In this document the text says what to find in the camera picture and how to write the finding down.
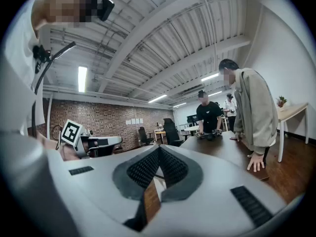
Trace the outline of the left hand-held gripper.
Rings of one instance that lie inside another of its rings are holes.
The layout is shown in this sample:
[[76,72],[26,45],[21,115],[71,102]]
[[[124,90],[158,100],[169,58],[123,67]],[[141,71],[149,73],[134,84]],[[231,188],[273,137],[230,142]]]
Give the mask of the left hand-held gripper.
[[113,147],[122,142],[119,136],[92,137],[91,130],[68,119],[61,132],[60,153],[63,159],[89,158],[89,149]]

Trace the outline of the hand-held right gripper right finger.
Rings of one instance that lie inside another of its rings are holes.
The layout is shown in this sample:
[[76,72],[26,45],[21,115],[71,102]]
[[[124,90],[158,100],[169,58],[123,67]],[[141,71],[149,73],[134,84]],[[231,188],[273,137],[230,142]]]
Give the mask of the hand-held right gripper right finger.
[[[203,170],[203,181],[186,200],[162,203],[142,231],[147,237],[269,237],[304,197],[285,204],[269,185],[229,161],[173,146],[164,149],[196,161]],[[235,197],[236,187],[245,187],[271,218],[257,227]]]

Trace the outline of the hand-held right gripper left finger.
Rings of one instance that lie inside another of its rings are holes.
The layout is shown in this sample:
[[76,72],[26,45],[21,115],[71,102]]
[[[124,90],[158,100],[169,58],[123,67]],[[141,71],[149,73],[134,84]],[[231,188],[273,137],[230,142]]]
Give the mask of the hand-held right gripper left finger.
[[59,152],[47,152],[54,185],[74,221],[79,237],[159,237],[160,226],[152,221],[141,231],[125,223],[137,215],[143,188],[127,175],[130,165],[158,146],[100,158],[63,161]]

